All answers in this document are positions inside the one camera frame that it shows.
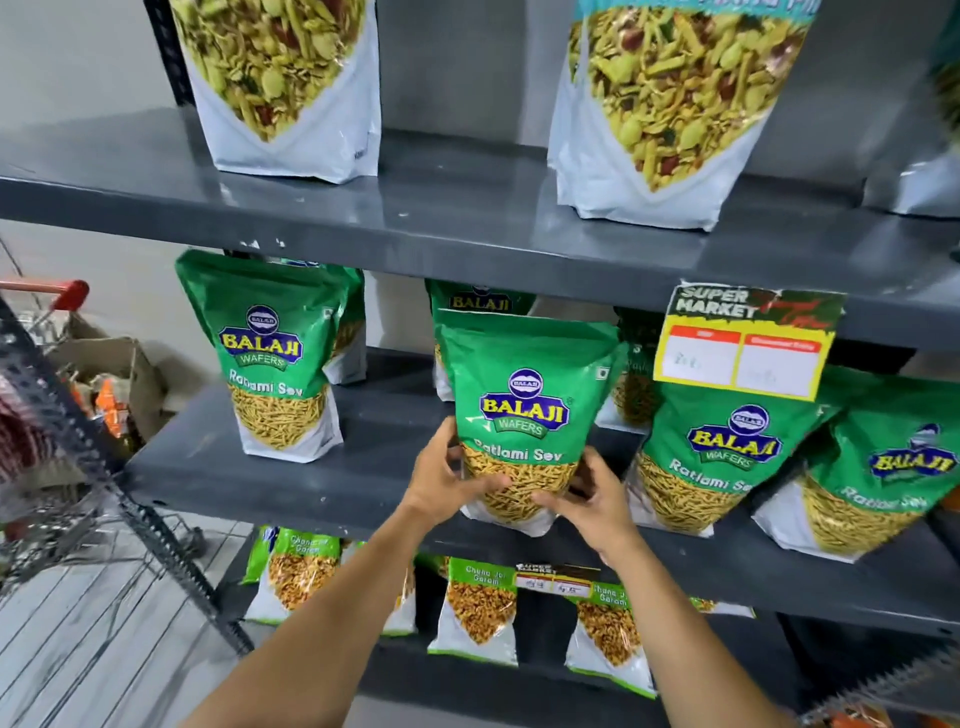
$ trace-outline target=mixture snack bag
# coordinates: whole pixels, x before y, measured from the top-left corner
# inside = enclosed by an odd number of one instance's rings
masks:
[[[855,561],[960,484],[960,385],[880,377],[754,521],[783,548]]]
[[[462,513],[542,536],[556,516],[530,495],[566,491],[627,345],[609,324],[450,310],[435,321],[465,474],[511,478]]]
[[[343,553],[340,555],[342,566],[355,554],[366,541],[343,541]],[[404,637],[417,634],[417,600],[416,584],[414,582],[414,565],[410,564],[406,577],[403,579],[403,589],[396,596],[393,612],[387,617],[383,631],[384,637]]]
[[[625,476],[634,521],[712,536],[864,377],[826,367],[816,402],[658,382],[663,404]]]
[[[565,61],[572,88],[558,94],[572,108],[550,140],[559,202],[585,218],[711,230],[819,7],[581,0],[579,72]]]
[[[244,619],[280,624],[337,570],[340,539],[280,528]]]
[[[427,279],[426,292],[430,297],[430,311],[437,321],[437,311],[449,308],[454,311],[484,311],[487,313],[513,313],[526,316],[533,308],[537,296],[532,293],[517,293],[499,288],[486,288],[465,283]],[[453,401],[453,388],[440,352],[440,342],[433,346],[433,385],[442,401]]]
[[[228,172],[375,176],[374,0],[170,0],[213,163]]]
[[[323,371],[346,274],[190,250],[177,275],[220,359],[244,452],[308,463],[343,442]]]
[[[663,314],[615,308],[620,339],[627,342],[627,367],[613,387],[600,413],[599,427],[626,432],[649,432],[660,404],[654,387],[654,358],[663,329]]]
[[[260,580],[260,575],[270,561],[270,554],[274,552],[276,537],[279,533],[280,529],[275,525],[260,526],[256,541],[250,549],[250,556],[247,557],[247,570],[240,580],[241,584],[256,584]]]
[[[577,626],[566,649],[567,668],[610,678],[631,692],[657,697],[624,588],[594,582],[589,597],[572,600],[577,605]]]
[[[516,666],[516,570],[450,559],[444,607],[431,655]]]
[[[960,3],[871,160],[863,204],[901,215],[960,217]]]
[[[313,263],[289,257],[270,258],[273,263],[297,268],[325,268],[340,273],[347,282],[347,309],[337,325],[333,352],[324,364],[330,384],[351,384],[367,378],[367,310],[364,306],[364,274],[359,268]]]

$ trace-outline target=red cart handle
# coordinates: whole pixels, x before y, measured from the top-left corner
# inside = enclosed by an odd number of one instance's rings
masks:
[[[0,279],[0,290],[55,293],[57,297],[50,310],[76,311],[84,305],[90,286],[85,280]]]

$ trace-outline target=price tag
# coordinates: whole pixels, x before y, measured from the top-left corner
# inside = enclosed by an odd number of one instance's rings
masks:
[[[654,379],[815,400],[846,295],[684,283],[667,309]]]
[[[590,596],[592,585],[588,581],[574,581],[572,579],[557,579],[554,581],[554,594],[563,596],[580,596],[584,599]]]

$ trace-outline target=chana jor garam packet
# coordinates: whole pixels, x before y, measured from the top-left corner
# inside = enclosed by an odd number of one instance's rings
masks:
[[[463,513],[542,536],[556,516],[530,496],[566,491],[627,345],[609,324],[450,310],[435,321],[465,474],[511,478]]]
[[[433,655],[516,665],[516,570],[451,558]]]
[[[306,463],[342,443],[323,364],[347,308],[344,270],[195,250],[176,268],[220,359],[244,452]]]
[[[960,385],[877,376],[754,513],[780,546],[855,561],[960,484]]]
[[[170,0],[219,169],[375,175],[374,0]]]
[[[559,202],[581,217],[711,230],[819,7],[581,0],[548,153]]]
[[[280,528],[244,619],[279,624],[337,570],[340,539]]]
[[[427,295],[430,297],[430,311],[434,314],[434,321],[436,321],[437,311],[444,308],[454,311],[512,313],[516,316],[526,316],[537,300],[535,294],[507,291],[502,288],[487,288],[433,279],[427,279],[424,283]],[[435,342],[433,347],[433,384],[437,390],[437,397],[443,401],[453,401],[453,388],[450,386],[450,377],[446,373],[439,342]]]
[[[663,404],[626,475],[635,521],[711,536],[863,382],[827,366],[815,402],[658,382]]]

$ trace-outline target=gray metal shelf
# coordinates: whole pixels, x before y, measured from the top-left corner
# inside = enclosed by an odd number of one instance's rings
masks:
[[[307,465],[245,455],[228,391],[214,385],[140,451],[126,470],[132,497],[220,518],[270,522],[366,539],[399,502],[414,459],[449,405],[439,402],[430,357],[371,351],[370,378],[337,387],[345,443]],[[636,439],[595,428],[591,439],[622,467]],[[644,529],[688,594],[757,609],[933,636],[960,635],[960,567],[924,522],[855,565],[780,549],[744,508],[713,539]],[[566,521],[546,536],[457,516],[424,549],[499,564],[601,567]]]
[[[0,218],[664,310],[681,280],[850,294],[840,335],[952,349],[960,222],[741,178],[712,234],[581,221],[543,150],[384,136],[341,186],[217,172],[192,109],[0,134]]]
[[[242,619],[256,592],[255,585],[239,584],[253,538],[251,536],[237,553],[217,588],[215,600],[225,619]],[[659,701],[634,695],[612,681],[566,669],[564,656],[576,624],[576,609],[561,597],[524,590],[520,590],[517,596],[514,624],[518,668],[484,666],[478,674],[487,686],[485,695],[500,695],[507,683],[513,683],[510,692],[519,692],[526,697],[516,702],[503,698],[497,700],[494,707],[484,704],[490,701],[480,701],[480,704],[470,706],[470,710],[457,708],[458,702],[435,704],[435,680],[420,679],[411,685],[410,675],[425,673],[436,679],[443,673],[456,673],[466,666],[460,658],[427,654],[426,648],[436,636],[446,582],[423,569],[417,569],[416,578],[418,633],[380,639],[361,684],[362,692],[376,692],[371,690],[371,685],[379,686],[381,691],[389,687],[389,691],[400,700],[446,707],[458,713],[517,725],[585,725],[588,706],[593,723],[613,725],[616,718],[616,722],[626,720],[644,726],[666,728],[669,725]],[[801,700],[805,681],[793,660],[790,645],[772,615],[761,614],[758,619],[715,615],[709,616],[708,620],[738,662],[754,676],[771,699],[795,712],[803,709]],[[384,663],[392,669],[383,669]],[[543,694],[534,692],[537,685],[550,685],[550,702],[555,698],[559,701],[546,709],[547,715],[535,715],[536,711],[531,710],[530,696]],[[491,714],[491,708],[499,712]]]

